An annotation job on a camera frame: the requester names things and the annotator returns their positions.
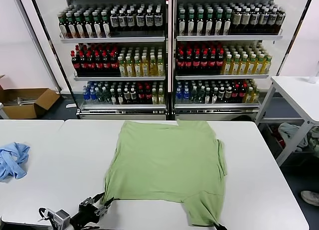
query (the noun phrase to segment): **shelf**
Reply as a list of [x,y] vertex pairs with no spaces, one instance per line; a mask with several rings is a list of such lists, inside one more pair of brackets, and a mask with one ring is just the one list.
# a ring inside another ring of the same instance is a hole
[[177,110],[258,109],[259,103],[175,104]]
[[63,43],[103,43],[103,42],[164,42],[165,37],[102,37],[102,38],[65,38]]
[[176,76],[176,80],[204,80],[204,79],[265,79],[269,75],[198,75]]
[[84,104],[84,110],[129,110],[129,111],[163,111],[166,105],[104,105],[104,104]]
[[282,39],[280,35],[219,35],[219,36],[177,36],[177,41],[246,41]]

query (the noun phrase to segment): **floor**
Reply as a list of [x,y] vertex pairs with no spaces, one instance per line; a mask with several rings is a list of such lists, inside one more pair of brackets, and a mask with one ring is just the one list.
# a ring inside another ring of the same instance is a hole
[[[68,96],[63,96],[57,101],[50,111],[41,119],[76,119],[76,108],[66,109],[67,104],[73,103]],[[283,98],[273,98],[266,112],[267,117],[299,117],[298,114],[289,106]],[[269,148],[276,148],[273,144],[269,144]],[[288,182],[300,208],[302,209],[310,230],[319,229],[319,207],[315,207],[305,203],[299,193],[302,190],[311,190],[319,192],[319,159],[315,157],[309,158],[301,166],[298,167],[282,167],[282,173]],[[31,230],[30,227],[16,227],[5,225],[3,230]]]

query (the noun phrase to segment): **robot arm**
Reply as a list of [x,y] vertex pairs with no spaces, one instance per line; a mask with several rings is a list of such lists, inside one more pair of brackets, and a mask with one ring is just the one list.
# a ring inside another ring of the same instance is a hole
[[81,202],[79,205],[79,212],[72,218],[62,209],[54,212],[50,209],[40,208],[39,213],[42,220],[49,220],[51,222],[54,230],[81,230],[86,228],[85,225],[88,223],[97,224],[100,218],[107,213],[114,198],[111,198],[100,208],[94,206],[103,195],[104,193],[97,194],[94,198],[89,197]]

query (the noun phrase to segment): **cloth on shelf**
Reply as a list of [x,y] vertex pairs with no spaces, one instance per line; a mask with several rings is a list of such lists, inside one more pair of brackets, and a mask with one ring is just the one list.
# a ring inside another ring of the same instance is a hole
[[183,203],[193,225],[218,225],[227,174],[222,142],[205,121],[177,122],[123,124],[103,202]]
[[[278,127],[278,132],[280,133],[280,135],[284,139],[285,143],[287,144],[294,137],[294,135],[297,133],[299,128],[300,128],[300,126],[297,126],[294,124],[282,123]],[[307,146],[308,146],[308,139],[307,139],[307,136],[305,136],[300,141],[300,143],[298,144],[297,149],[295,151],[302,152],[301,148],[307,147]]]
[[8,175],[16,179],[26,175],[19,165],[28,160],[29,149],[29,146],[15,142],[0,147],[0,181]]

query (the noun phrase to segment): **t-shirt sleeve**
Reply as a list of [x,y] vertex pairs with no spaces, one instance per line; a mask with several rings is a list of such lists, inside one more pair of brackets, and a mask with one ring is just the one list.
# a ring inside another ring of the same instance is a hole
[[222,195],[210,194],[201,191],[183,200],[191,224],[198,226],[211,226],[218,224],[223,206]]

